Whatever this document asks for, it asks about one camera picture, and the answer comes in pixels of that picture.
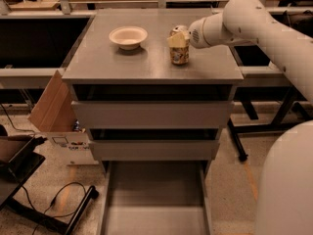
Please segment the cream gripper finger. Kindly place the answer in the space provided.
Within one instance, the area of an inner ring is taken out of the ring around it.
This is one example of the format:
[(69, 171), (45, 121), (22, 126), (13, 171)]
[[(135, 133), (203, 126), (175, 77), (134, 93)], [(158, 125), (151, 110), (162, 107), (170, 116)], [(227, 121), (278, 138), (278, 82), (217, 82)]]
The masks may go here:
[(184, 32), (178, 32), (167, 38), (170, 48), (185, 48), (189, 45), (189, 37)]

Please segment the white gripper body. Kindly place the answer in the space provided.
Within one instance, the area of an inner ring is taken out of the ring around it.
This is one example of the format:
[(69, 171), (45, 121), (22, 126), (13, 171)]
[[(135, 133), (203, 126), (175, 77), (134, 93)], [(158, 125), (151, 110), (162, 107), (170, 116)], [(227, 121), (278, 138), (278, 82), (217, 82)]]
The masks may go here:
[(244, 43), (241, 38), (225, 27), (222, 14), (215, 14), (193, 22), (188, 31), (190, 44), (197, 49), (217, 45), (235, 46)]

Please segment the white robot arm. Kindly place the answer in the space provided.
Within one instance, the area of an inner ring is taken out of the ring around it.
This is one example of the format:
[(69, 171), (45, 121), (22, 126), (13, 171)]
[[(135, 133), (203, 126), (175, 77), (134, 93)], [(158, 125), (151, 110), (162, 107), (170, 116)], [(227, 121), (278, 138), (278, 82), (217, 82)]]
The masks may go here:
[[(198, 49), (248, 42), (258, 46), (313, 102), (313, 39), (276, 21), (260, 0), (229, 0), (183, 37)], [(259, 181), (254, 235), (313, 235), (313, 121), (292, 127), (268, 152)]]

